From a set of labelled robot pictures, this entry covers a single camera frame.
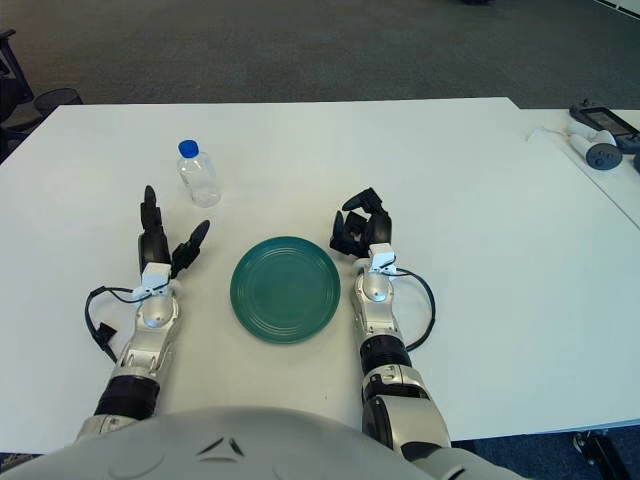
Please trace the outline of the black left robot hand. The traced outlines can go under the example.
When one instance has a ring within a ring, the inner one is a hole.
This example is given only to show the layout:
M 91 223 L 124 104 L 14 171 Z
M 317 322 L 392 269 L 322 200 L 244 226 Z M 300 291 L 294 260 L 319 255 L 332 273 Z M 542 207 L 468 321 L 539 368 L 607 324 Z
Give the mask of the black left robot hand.
M 145 187 L 140 204 L 142 233 L 138 238 L 139 270 L 144 272 L 150 262 L 169 264 L 170 279 L 187 269 L 199 256 L 200 247 L 211 227 L 209 220 L 202 221 L 186 242 L 180 243 L 173 252 L 169 251 L 164 232 L 161 209 L 156 203 L 156 193 L 152 186 Z

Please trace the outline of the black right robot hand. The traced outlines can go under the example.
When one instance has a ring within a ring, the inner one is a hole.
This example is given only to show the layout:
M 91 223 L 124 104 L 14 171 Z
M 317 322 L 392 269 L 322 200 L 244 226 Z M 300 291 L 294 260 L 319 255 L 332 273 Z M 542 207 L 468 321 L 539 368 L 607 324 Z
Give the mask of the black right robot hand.
M 373 188 L 347 200 L 336 212 L 329 246 L 356 258 L 367 258 L 369 247 L 391 243 L 392 220 Z

